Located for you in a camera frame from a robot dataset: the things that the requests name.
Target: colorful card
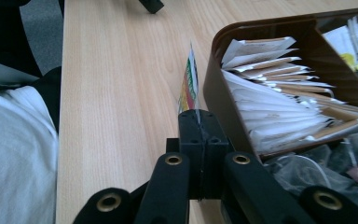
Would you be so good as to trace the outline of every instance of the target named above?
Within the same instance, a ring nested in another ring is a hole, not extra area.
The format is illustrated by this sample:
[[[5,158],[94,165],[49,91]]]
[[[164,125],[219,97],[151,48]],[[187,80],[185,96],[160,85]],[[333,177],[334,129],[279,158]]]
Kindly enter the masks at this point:
[[[182,90],[179,98],[179,114],[189,109],[198,109],[199,80],[194,51],[188,55]]]

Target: light wood tabletop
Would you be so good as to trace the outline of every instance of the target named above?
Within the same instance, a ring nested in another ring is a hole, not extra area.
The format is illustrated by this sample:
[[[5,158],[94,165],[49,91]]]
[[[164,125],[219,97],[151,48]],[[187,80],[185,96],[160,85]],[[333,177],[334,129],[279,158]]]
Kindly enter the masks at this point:
[[[72,223],[101,189],[146,182],[166,139],[190,43],[200,88],[213,37],[237,21],[358,7],[358,0],[66,0],[57,223]],[[206,109],[200,93],[201,108]],[[192,202],[190,223],[221,223],[218,202]]]

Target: white shirt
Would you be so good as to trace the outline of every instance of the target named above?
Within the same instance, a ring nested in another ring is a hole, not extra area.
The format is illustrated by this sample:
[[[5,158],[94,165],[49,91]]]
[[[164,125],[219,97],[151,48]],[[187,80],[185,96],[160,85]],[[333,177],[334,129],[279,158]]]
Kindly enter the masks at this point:
[[[54,223],[58,135],[36,89],[0,93],[0,223]]]

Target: metal grommet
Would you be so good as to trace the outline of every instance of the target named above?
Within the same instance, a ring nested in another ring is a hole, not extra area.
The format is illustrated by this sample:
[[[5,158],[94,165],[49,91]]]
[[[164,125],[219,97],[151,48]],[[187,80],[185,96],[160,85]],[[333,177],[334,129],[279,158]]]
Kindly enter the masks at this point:
[[[110,212],[121,204],[121,197],[115,193],[105,194],[98,202],[97,208],[101,212]]]
[[[327,209],[339,210],[342,208],[342,202],[336,198],[336,196],[328,192],[318,190],[313,193],[313,199],[316,201],[316,203]]]
[[[165,162],[169,165],[178,165],[182,163],[182,158],[179,156],[169,156],[165,158]]]
[[[245,165],[251,162],[251,159],[242,155],[235,155],[232,160],[234,160],[237,164]]]

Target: gray fabric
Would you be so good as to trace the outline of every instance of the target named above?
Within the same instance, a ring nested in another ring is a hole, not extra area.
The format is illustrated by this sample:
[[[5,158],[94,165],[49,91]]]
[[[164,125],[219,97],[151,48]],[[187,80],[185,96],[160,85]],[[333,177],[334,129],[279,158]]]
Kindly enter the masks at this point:
[[[62,65],[63,20],[58,0],[32,0],[20,7],[25,33],[42,74]]]

